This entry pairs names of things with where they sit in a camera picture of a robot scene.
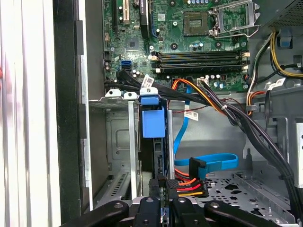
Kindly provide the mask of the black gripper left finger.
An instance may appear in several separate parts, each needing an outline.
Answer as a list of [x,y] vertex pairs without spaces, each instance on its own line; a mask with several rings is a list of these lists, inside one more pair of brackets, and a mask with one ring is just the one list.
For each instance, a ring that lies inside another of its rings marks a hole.
[[149,181],[149,196],[137,197],[131,205],[110,201],[70,220],[63,227],[159,227],[161,226],[160,184]]

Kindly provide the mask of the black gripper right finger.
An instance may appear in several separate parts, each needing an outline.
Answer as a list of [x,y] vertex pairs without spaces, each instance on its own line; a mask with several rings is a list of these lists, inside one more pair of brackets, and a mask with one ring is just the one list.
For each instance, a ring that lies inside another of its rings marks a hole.
[[277,227],[277,223],[223,202],[210,200],[201,208],[190,200],[207,195],[203,181],[179,183],[166,180],[167,195],[174,227]]

